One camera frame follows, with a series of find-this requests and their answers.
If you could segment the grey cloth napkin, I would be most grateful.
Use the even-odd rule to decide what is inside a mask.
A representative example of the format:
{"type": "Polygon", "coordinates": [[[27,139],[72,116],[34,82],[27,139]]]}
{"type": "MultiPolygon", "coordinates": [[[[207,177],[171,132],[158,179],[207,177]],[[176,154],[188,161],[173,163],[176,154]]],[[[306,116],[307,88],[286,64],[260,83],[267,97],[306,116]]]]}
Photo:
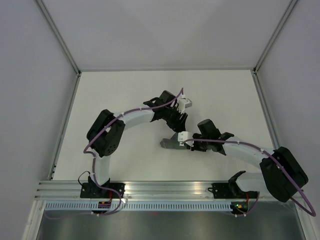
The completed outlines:
{"type": "Polygon", "coordinates": [[[180,145],[178,142],[178,132],[175,132],[171,138],[163,138],[160,141],[160,146],[164,149],[171,149],[171,150],[190,150],[191,147],[187,145],[180,145]]]}

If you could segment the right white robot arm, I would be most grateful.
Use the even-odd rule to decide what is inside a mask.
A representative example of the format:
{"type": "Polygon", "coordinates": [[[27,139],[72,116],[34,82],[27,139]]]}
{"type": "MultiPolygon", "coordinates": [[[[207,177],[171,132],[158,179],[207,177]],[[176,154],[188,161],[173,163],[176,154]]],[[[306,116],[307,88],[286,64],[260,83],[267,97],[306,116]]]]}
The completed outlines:
{"type": "Polygon", "coordinates": [[[262,149],[245,144],[232,133],[221,133],[210,119],[201,121],[197,127],[200,132],[193,134],[191,150],[211,150],[242,160],[260,170],[256,173],[241,170],[229,179],[228,192],[235,198],[245,192],[260,192],[285,203],[297,193],[298,188],[309,181],[305,171],[286,147],[262,149]]]}

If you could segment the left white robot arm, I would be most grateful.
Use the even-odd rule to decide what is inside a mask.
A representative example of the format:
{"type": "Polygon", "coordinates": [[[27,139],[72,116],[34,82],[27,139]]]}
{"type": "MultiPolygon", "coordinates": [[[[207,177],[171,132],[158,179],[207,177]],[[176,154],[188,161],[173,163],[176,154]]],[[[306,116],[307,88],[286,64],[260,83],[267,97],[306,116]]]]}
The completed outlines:
{"type": "Polygon", "coordinates": [[[142,103],[141,106],[127,111],[113,113],[107,109],[100,112],[86,138],[88,145],[84,154],[91,154],[94,159],[87,182],[81,184],[82,199],[119,199],[123,196],[124,187],[110,182],[111,155],[117,150],[124,131],[144,123],[164,120],[173,130],[171,138],[164,138],[160,146],[165,149],[183,150],[185,147],[178,141],[179,133],[185,131],[187,113],[192,101],[185,97],[181,90],[177,96],[165,90],[159,97],[142,103]]]}

